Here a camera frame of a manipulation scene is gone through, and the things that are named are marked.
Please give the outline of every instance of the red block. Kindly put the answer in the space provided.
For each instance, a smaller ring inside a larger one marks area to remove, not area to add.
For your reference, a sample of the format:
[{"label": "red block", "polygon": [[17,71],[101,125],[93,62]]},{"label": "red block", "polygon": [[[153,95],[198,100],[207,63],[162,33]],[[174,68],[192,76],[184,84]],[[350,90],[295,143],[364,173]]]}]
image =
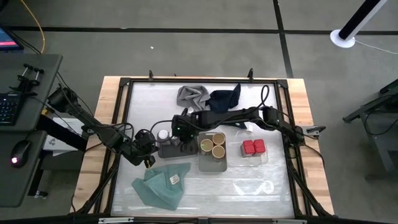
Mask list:
[{"label": "red block", "polygon": [[253,141],[252,140],[243,141],[241,146],[241,152],[243,157],[252,156],[256,152]]},{"label": "red block", "polygon": [[261,154],[265,153],[266,145],[264,144],[264,140],[254,140],[254,150],[256,150],[256,152],[253,154],[253,156],[261,156]]}]

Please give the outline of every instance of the black floor line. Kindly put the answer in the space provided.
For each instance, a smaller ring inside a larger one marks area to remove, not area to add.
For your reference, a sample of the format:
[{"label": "black floor line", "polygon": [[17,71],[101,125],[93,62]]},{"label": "black floor line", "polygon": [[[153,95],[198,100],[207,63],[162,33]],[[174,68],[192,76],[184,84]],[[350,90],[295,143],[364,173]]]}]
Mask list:
[{"label": "black floor line", "polygon": [[282,21],[282,14],[280,13],[278,0],[273,0],[276,15],[276,23],[278,25],[280,46],[282,47],[282,56],[284,58],[285,70],[287,78],[293,78],[292,64],[290,63],[289,50],[287,49],[286,36],[284,32],[284,23]]},{"label": "black floor line", "polygon": [[[40,31],[34,26],[6,26],[14,31]],[[118,27],[42,27],[45,32],[114,32],[114,33],[192,33],[192,34],[297,34],[329,35],[332,30],[280,29],[191,29],[191,28],[118,28]],[[398,30],[362,30],[357,35],[398,35]]]}]

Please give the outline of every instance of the gray floor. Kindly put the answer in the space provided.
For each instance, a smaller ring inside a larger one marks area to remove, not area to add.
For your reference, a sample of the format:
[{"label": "gray floor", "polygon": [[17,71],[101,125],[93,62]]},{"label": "gray floor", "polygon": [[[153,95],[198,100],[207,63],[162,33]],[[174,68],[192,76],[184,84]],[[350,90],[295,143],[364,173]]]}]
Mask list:
[{"label": "gray floor", "polygon": [[[362,0],[279,0],[285,29],[339,29]],[[272,1],[27,1],[43,26],[276,29]],[[398,30],[398,2],[387,4],[364,30]],[[18,1],[0,14],[0,22],[34,25]],[[39,32],[18,32],[41,46]],[[327,35],[287,35],[295,78],[304,78],[313,118],[325,125],[320,146],[335,213],[344,218],[398,222],[397,184],[368,183],[364,175],[382,166],[359,121],[341,118],[398,78],[397,56],[356,44],[335,47]],[[60,72],[95,109],[105,75],[204,75],[286,77],[277,34],[155,34],[46,32],[46,52],[62,54]],[[358,36],[358,40],[398,52],[398,36]],[[0,209],[3,218],[68,212],[77,175],[52,174],[44,181],[46,202],[27,199],[18,209]]]}]

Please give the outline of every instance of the green towel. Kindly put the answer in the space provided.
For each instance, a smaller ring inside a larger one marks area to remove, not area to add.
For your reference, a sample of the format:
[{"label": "green towel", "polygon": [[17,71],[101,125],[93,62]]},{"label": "green towel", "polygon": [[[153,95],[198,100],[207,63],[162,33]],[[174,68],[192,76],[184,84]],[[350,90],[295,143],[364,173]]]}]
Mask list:
[{"label": "green towel", "polygon": [[184,177],[191,163],[171,164],[145,171],[144,180],[135,179],[132,187],[145,205],[176,210],[184,193]]}]

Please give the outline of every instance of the red light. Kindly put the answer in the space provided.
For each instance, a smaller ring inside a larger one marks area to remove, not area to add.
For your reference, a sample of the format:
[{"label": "red light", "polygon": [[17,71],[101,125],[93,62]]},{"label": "red light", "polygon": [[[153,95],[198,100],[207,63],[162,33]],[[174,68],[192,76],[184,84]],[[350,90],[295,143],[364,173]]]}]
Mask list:
[{"label": "red light", "polygon": [[0,42],[0,46],[17,45],[14,41]]}]

